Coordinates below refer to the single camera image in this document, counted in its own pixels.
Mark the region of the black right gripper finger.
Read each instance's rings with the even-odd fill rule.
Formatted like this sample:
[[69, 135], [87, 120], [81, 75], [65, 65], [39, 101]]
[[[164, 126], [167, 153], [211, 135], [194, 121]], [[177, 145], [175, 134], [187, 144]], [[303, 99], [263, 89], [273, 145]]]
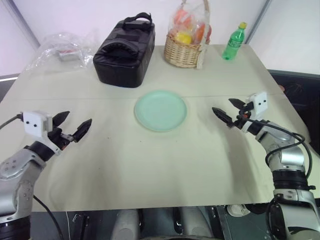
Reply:
[[229, 98], [230, 103], [237, 109], [243, 109], [246, 106], [246, 103], [237, 98]]
[[215, 114], [215, 116], [219, 120], [224, 122], [228, 128], [234, 127], [234, 122], [233, 122], [232, 118], [230, 116], [228, 116], [225, 111], [223, 111], [222, 109], [217, 108], [217, 107], [212, 107], [211, 109], [212, 109], [213, 113]]

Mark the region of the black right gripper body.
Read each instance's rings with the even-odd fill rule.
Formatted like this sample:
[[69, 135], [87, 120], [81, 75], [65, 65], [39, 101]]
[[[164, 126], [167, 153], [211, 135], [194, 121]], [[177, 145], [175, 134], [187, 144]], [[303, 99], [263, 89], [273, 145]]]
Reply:
[[247, 119], [251, 117], [251, 110], [253, 110], [253, 102], [246, 103], [243, 109], [239, 109], [236, 121], [234, 122], [234, 125], [238, 129], [242, 129], [247, 122]]

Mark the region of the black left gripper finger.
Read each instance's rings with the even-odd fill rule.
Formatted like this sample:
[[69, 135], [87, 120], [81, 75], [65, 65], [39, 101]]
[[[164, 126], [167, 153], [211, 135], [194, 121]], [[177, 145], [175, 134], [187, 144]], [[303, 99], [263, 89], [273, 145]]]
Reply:
[[73, 141], [78, 143], [89, 131], [92, 125], [92, 119], [88, 119], [80, 124], [76, 132], [73, 134]]
[[52, 118], [52, 129], [60, 129], [60, 125], [66, 120], [68, 117], [70, 111], [62, 111], [57, 113], [53, 118]]

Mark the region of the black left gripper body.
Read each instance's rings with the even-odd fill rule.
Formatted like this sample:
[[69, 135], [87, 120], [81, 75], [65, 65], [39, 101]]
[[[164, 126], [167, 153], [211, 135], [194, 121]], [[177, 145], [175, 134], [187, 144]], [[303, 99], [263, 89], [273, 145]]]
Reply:
[[75, 139], [70, 134], [64, 134], [59, 127], [54, 127], [52, 131], [47, 134], [49, 140], [54, 143], [61, 151], [63, 151]]

